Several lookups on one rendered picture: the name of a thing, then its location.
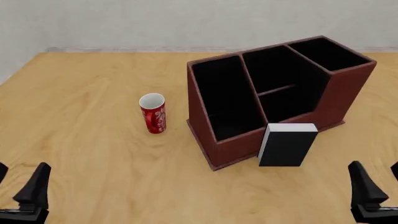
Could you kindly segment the red patterned mug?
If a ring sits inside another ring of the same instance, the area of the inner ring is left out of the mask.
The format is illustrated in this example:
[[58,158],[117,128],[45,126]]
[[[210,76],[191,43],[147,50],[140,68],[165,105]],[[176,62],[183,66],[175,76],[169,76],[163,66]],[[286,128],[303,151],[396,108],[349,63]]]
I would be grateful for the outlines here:
[[139,100],[148,132],[160,134],[166,129],[165,98],[159,93],[148,93]]

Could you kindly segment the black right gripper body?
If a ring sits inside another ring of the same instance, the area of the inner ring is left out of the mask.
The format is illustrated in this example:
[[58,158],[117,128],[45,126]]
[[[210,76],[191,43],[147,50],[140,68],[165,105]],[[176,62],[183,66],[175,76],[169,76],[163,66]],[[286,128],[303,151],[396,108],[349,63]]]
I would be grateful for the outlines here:
[[398,207],[355,205],[351,208],[351,213],[356,223],[398,224]]

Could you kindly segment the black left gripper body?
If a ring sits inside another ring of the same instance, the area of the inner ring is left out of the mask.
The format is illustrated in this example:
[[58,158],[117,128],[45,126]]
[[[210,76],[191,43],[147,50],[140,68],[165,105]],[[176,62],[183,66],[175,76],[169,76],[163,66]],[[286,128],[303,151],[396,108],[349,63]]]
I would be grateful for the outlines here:
[[0,224],[45,224],[49,206],[0,209]]

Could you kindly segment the red-brown desk caddy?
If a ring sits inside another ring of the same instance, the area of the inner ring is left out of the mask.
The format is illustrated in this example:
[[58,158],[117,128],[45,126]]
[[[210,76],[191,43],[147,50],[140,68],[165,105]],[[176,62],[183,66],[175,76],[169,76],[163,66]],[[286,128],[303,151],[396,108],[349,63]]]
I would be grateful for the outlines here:
[[344,117],[377,62],[325,36],[187,63],[187,123],[212,170],[256,156],[269,123]]

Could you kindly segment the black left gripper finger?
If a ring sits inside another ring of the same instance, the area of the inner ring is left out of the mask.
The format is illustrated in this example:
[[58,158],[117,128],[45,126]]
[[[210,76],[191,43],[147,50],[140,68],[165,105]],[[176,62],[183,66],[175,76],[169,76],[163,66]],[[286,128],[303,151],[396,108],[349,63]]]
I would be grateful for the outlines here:
[[19,203],[20,210],[35,210],[36,208],[49,208],[47,190],[51,167],[41,162],[28,182],[13,197]]
[[0,182],[2,182],[8,172],[9,168],[3,164],[2,162],[0,162]]

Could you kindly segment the black book with white pages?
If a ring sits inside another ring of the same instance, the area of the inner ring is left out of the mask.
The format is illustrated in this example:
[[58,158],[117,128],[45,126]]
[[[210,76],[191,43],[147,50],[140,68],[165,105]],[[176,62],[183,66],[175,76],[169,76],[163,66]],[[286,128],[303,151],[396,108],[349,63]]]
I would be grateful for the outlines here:
[[258,154],[259,166],[301,166],[317,134],[313,123],[269,123]]

